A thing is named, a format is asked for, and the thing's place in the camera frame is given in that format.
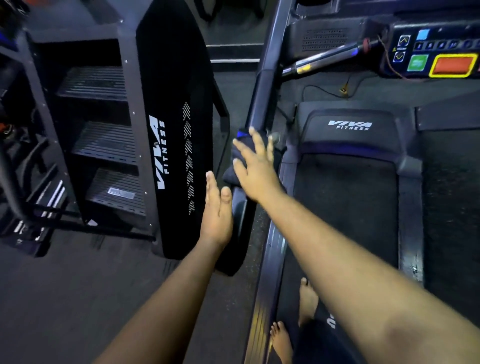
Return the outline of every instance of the viva fitness logo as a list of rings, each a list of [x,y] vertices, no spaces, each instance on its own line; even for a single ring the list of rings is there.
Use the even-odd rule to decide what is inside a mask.
[[[328,125],[336,125],[337,129],[347,129],[347,130],[363,130],[367,131],[372,127],[371,122],[354,122],[354,121],[335,121],[330,120]]]

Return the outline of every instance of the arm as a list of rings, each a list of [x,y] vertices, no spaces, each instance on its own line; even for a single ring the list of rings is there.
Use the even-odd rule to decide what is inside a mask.
[[[369,363],[480,362],[478,328],[283,193],[272,142],[265,150],[261,137],[251,134],[256,153],[234,142],[247,161],[247,168],[234,162],[243,189],[267,211]]]
[[[215,263],[233,228],[232,195],[207,173],[200,239],[95,364],[181,363]]]

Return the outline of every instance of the treadmill console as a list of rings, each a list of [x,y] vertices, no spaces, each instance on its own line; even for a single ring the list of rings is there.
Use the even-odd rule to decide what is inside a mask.
[[[480,20],[396,23],[386,48],[392,68],[407,78],[480,76]],[[380,71],[395,76],[385,57]]]

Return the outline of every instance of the yellow border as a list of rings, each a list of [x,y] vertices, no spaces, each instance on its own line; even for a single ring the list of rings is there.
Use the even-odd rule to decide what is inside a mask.
[[[456,53],[456,54],[442,53],[442,54],[439,54],[433,60],[433,64],[432,64],[432,67],[430,68],[430,72],[429,72],[428,76],[431,77],[431,78],[465,78],[465,77],[468,77],[472,73],[473,67],[475,66],[475,63],[477,62],[478,56],[479,55],[477,53]],[[433,70],[435,69],[437,61],[440,58],[464,58],[464,57],[472,57],[472,62],[470,64],[470,67],[468,68],[467,73],[464,73],[464,74],[433,74]]]

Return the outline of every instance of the stair step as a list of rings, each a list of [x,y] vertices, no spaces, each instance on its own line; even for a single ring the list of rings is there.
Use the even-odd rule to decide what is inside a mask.
[[[87,122],[72,153],[119,163],[137,164],[132,128],[125,125]]]
[[[144,192],[140,179],[130,174],[99,168],[85,199],[145,216]]]
[[[121,67],[73,67],[63,80],[57,95],[95,100],[127,101]]]

